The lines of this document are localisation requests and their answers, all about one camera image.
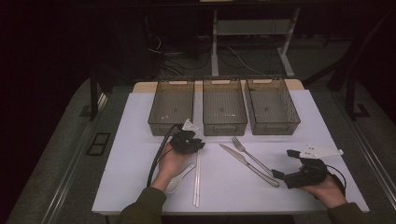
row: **silver fork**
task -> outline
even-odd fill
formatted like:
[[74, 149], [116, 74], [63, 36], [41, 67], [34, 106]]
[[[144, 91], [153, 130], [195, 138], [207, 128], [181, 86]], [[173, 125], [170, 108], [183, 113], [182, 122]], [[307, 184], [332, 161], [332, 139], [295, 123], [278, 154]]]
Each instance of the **silver fork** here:
[[270, 169], [268, 169], [268, 167], [266, 167], [259, 160], [257, 160], [254, 156], [252, 156], [250, 153], [247, 152], [247, 150], [244, 148], [244, 146], [242, 146], [242, 144], [239, 142], [239, 140], [236, 137], [233, 137], [232, 140], [233, 140], [233, 145], [236, 147], [236, 149], [238, 149], [241, 152], [245, 152], [251, 159], [253, 159], [255, 162], [257, 162], [260, 165], [260, 167], [263, 170], [265, 170], [265, 172], [267, 172], [270, 176], [274, 176], [272, 171]]

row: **translucent plastic bin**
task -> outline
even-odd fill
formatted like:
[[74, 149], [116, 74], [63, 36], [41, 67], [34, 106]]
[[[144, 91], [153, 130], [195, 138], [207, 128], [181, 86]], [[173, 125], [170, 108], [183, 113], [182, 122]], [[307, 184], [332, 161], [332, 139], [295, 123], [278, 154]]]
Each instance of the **translucent plastic bin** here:
[[204, 77], [204, 135], [241, 136], [248, 118], [239, 77]]
[[192, 121], [193, 77], [168, 77], [158, 81], [148, 124], [154, 136], [165, 136], [176, 123]]
[[247, 76], [245, 96], [254, 135], [292, 135], [300, 124], [283, 78]]

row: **white tabletop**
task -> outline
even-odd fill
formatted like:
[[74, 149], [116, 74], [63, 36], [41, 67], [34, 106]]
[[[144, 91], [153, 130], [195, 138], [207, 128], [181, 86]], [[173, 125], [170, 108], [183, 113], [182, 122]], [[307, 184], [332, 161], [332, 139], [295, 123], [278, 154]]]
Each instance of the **white tabletop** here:
[[[248, 123], [245, 135], [238, 137], [252, 155], [270, 169], [285, 174], [295, 173], [301, 167], [300, 160], [287, 156], [287, 149], [303, 150], [306, 144], [337, 149], [310, 92], [290, 91], [290, 95], [301, 119], [294, 135], [252, 135]], [[152, 136], [148, 124], [153, 98], [154, 92], [130, 94], [93, 204], [93, 212], [119, 214], [124, 207], [135, 202], [146, 186], [152, 160], [163, 140], [163, 137]], [[201, 153], [200, 206], [196, 208], [192, 205], [193, 170], [185, 176], [175, 193], [167, 194], [164, 214], [298, 214], [325, 209], [303, 190], [288, 189], [281, 180], [280, 187], [274, 188], [259, 178], [219, 146], [222, 143], [233, 147], [231, 136], [203, 136], [202, 98], [201, 92], [195, 93], [192, 121], [200, 127], [196, 137], [206, 142]], [[260, 168], [247, 155], [245, 158]], [[186, 166], [195, 160], [195, 156], [191, 157]], [[362, 211], [369, 211], [342, 157], [323, 161], [346, 177], [346, 198], [357, 203]]]

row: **green sleeve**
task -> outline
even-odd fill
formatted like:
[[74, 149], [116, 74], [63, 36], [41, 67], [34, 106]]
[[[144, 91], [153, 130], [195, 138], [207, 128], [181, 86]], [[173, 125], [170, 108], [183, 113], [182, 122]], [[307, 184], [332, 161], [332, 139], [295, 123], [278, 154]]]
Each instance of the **green sleeve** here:
[[369, 224], [370, 219], [364, 214], [355, 203], [344, 205], [328, 210], [328, 215], [334, 224]]
[[159, 189], [145, 188], [135, 203], [125, 207], [116, 223], [118, 224], [160, 224], [165, 194]]

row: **floor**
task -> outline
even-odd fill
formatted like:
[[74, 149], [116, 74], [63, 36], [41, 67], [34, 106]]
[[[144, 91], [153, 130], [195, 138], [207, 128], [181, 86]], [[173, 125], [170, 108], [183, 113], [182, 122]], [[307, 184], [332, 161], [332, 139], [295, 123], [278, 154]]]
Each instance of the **floor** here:
[[[324, 46], [324, 42], [321, 36], [292, 39], [288, 57], [295, 78], [304, 80], [314, 75], [340, 59], [349, 46], [348, 42]], [[210, 75], [208, 43], [203, 37], [202, 50], [197, 57], [185, 55], [177, 49], [168, 49], [164, 53], [165, 60], [158, 76]], [[276, 47], [280, 47], [281, 43], [282, 39], [278, 36], [221, 39], [220, 74], [247, 75], [256, 73], [255, 70], [284, 76], [282, 63], [276, 54]], [[396, 165], [393, 162], [396, 158], [396, 127], [359, 84], [356, 103], [363, 104], [370, 117], [351, 120], [344, 109], [345, 88], [339, 92], [328, 91], [326, 84], [330, 77], [331, 74], [305, 88], [311, 91], [335, 144], [345, 151], [343, 158], [346, 165], [370, 208], [368, 216], [373, 223], [394, 223], [396, 204], [392, 193], [395, 192], [393, 183], [396, 178]], [[99, 114], [90, 121], [87, 111], [90, 104], [89, 80], [81, 84], [8, 223], [106, 223], [105, 217], [93, 213], [91, 209], [131, 90], [132, 86], [120, 85], [112, 93], [102, 95]], [[105, 152], [102, 156], [86, 155], [97, 133], [109, 133]], [[115, 218], [108, 217], [107, 221], [113, 223]], [[271, 222], [269, 217], [250, 218], [249, 223], [331, 223], [324, 212], [294, 215], [291, 220], [286, 217], [283, 221], [276, 219], [275, 222]], [[224, 217], [213, 222], [247, 223], [247, 219], [235, 221]]]

